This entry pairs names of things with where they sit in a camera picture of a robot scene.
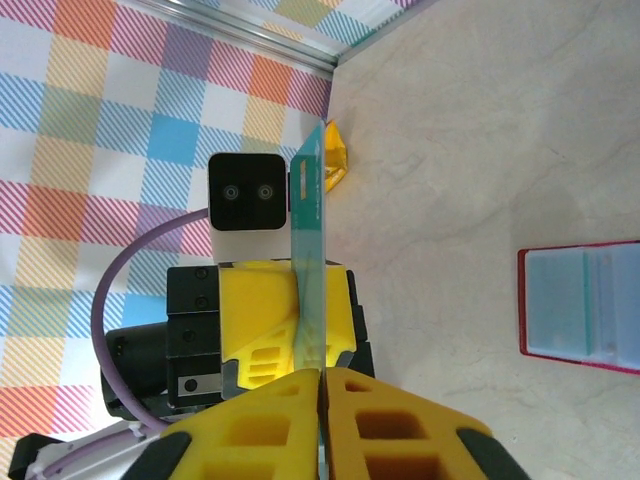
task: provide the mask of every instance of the yellow object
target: yellow object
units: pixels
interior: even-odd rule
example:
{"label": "yellow object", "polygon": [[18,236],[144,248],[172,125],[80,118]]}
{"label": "yellow object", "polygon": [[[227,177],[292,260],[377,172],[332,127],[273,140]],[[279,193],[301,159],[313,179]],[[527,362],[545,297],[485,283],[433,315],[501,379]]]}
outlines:
{"label": "yellow object", "polygon": [[325,132],[325,188],[328,192],[347,174],[347,147],[331,120]]}
{"label": "yellow object", "polygon": [[191,435],[171,480],[316,480],[319,379],[299,370],[171,425],[163,437]]}
{"label": "yellow object", "polygon": [[456,433],[478,420],[346,368],[327,389],[333,478],[486,480]]}
{"label": "yellow object", "polygon": [[[291,262],[236,262],[219,276],[222,361],[238,360],[238,386],[251,390],[291,373],[300,311]],[[355,350],[346,268],[328,265],[327,366]]]}

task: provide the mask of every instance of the plaid fabric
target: plaid fabric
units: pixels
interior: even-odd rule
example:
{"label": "plaid fabric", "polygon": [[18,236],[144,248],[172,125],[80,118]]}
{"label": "plaid fabric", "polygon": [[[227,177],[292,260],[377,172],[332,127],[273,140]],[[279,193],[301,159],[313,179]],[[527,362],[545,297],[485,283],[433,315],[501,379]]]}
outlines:
{"label": "plaid fabric", "polygon": [[[196,0],[339,55],[420,0]],[[257,13],[248,13],[251,5]]]}
{"label": "plaid fabric", "polygon": [[[105,267],[206,206],[215,151],[290,158],[330,81],[110,0],[0,2],[0,471],[30,432],[103,427],[89,339]],[[211,258],[201,222],[118,276],[107,329],[163,321],[166,269]]]}

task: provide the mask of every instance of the beige countertop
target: beige countertop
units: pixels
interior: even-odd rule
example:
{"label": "beige countertop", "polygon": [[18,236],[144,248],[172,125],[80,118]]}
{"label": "beige countertop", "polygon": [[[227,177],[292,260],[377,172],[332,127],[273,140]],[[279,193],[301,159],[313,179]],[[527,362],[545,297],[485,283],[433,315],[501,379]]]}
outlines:
{"label": "beige countertop", "polygon": [[328,253],[379,377],[536,480],[640,478],[640,377],[520,355],[515,291],[518,248],[640,238],[640,2],[440,0],[338,68],[329,116]]}

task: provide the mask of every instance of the black screw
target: black screw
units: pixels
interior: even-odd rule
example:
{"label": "black screw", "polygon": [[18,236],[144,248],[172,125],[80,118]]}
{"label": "black screw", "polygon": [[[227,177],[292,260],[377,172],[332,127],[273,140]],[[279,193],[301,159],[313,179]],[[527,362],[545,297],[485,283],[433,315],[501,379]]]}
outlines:
{"label": "black screw", "polygon": [[204,267],[196,268],[196,278],[204,280],[209,275],[209,270]]}
{"label": "black screw", "polygon": [[185,330],[182,333],[182,339],[185,342],[193,342],[196,339],[196,332],[194,332],[193,330]]}
{"label": "black screw", "polygon": [[196,308],[202,310],[204,308],[207,308],[209,306],[209,300],[207,300],[207,297],[201,296],[196,298]]}
{"label": "black screw", "polygon": [[184,382],[184,389],[187,392],[195,392],[196,388],[198,388],[198,382],[195,381],[193,378],[190,378],[189,380]]}

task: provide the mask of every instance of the teal card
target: teal card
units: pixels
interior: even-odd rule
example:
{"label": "teal card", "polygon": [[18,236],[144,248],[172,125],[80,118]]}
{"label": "teal card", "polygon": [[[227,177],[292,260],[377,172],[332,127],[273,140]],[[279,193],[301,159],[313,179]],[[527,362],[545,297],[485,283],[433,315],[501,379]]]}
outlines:
{"label": "teal card", "polygon": [[300,302],[293,348],[295,370],[322,370],[326,365],[324,139],[321,122],[291,161],[291,264]]}

